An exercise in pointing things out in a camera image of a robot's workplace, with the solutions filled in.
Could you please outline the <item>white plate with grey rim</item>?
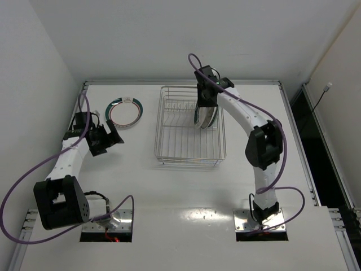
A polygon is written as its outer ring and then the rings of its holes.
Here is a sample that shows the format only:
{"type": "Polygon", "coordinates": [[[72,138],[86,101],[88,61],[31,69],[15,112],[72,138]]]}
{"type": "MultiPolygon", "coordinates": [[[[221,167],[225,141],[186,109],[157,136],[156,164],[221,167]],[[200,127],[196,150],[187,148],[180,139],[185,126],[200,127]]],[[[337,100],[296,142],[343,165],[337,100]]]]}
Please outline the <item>white plate with grey rim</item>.
{"type": "Polygon", "coordinates": [[[207,109],[206,116],[201,126],[203,129],[211,127],[218,116],[218,106],[206,107],[206,109],[207,109]]]}

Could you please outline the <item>green red rimmed plate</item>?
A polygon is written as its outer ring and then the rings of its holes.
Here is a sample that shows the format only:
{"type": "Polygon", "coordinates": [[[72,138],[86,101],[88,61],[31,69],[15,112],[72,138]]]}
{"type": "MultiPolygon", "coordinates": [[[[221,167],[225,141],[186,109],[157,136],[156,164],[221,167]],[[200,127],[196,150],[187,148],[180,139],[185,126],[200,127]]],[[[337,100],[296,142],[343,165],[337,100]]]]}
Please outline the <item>green red rimmed plate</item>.
{"type": "Polygon", "coordinates": [[[205,129],[209,125],[209,107],[199,107],[195,109],[194,124],[196,128],[205,129]]]}
{"type": "Polygon", "coordinates": [[[143,105],[139,100],[131,97],[117,98],[105,109],[105,119],[120,129],[127,129],[136,125],[142,115],[143,105]]]}

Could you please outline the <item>small blue patterned plate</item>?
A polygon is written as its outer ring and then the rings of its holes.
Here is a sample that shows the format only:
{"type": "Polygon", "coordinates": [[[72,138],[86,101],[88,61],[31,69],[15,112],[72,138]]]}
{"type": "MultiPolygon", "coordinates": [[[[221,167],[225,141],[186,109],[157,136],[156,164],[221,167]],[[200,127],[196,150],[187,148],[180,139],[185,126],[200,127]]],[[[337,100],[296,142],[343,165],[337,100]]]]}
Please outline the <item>small blue patterned plate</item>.
{"type": "Polygon", "coordinates": [[[219,110],[220,110],[220,107],[217,107],[217,108],[216,108],[215,115],[214,115],[214,121],[216,121],[216,119],[218,118],[219,110]]]}

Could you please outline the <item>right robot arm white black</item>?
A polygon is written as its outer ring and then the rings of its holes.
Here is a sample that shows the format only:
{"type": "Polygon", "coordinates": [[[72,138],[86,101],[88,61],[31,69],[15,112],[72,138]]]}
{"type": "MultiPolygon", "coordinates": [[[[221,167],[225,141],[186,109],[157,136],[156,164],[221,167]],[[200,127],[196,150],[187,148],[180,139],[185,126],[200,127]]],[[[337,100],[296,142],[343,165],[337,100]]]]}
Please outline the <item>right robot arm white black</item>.
{"type": "Polygon", "coordinates": [[[223,108],[241,125],[248,136],[245,155],[253,166],[256,187],[253,218],[261,224],[279,211],[274,186],[281,176],[281,173],[276,171],[276,166],[283,153],[284,132],[273,117],[265,119],[258,114],[258,107],[243,101],[235,85],[226,77],[215,76],[210,66],[195,70],[195,76],[195,126],[201,129],[211,127],[219,108],[223,108]]]}

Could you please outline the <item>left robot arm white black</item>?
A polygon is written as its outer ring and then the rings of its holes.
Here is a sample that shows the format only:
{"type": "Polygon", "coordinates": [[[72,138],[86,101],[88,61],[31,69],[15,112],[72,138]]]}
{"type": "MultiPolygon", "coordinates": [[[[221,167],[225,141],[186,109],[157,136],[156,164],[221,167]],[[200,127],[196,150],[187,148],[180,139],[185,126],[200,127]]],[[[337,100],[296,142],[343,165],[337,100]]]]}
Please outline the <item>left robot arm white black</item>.
{"type": "Polygon", "coordinates": [[[85,193],[78,183],[78,176],[87,153],[92,156],[105,154],[107,149],[124,143],[111,120],[106,120],[110,129],[95,125],[87,113],[76,113],[75,124],[62,140],[62,153],[50,174],[33,188],[39,215],[46,230],[62,228],[88,222],[90,207],[85,193]]]}

